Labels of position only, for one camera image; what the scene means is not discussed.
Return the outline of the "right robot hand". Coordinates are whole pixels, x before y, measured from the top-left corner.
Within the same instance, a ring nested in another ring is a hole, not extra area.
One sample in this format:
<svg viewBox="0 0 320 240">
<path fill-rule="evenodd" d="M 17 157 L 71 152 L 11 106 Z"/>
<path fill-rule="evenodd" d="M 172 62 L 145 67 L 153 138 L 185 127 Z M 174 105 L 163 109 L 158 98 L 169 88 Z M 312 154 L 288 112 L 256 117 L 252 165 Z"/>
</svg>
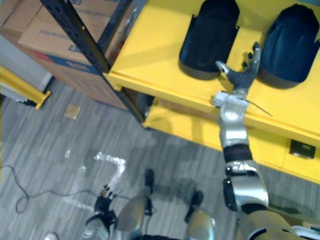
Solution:
<svg viewBox="0 0 320 240">
<path fill-rule="evenodd" d="M 228 67 L 224 62 L 217 60 L 215 65 L 218 70 L 224 74 L 229 82 L 233 85 L 234 90 L 249 91 L 254 79 L 258 75 L 261 62 L 261 46 L 256 41 L 252 46 L 253 53 L 249 53 L 249 65 L 244 71 L 235 71 Z"/>
</svg>

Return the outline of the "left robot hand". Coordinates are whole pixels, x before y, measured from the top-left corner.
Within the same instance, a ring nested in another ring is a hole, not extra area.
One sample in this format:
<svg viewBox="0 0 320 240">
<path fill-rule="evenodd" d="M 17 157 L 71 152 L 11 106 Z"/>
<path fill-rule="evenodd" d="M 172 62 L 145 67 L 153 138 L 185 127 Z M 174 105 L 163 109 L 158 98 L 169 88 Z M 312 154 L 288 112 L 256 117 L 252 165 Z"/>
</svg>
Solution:
<svg viewBox="0 0 320 240">
<path fill-rule="evenodd" d="M 116 219 L 115 211 L 110 208 L 111 203 L 116 196 L 117 195 L 108 184 L 102 187 L 102 190 L 100 191 L 94 204 L 94 213 L 98 218 L 107 220 Z"/>
</svg>

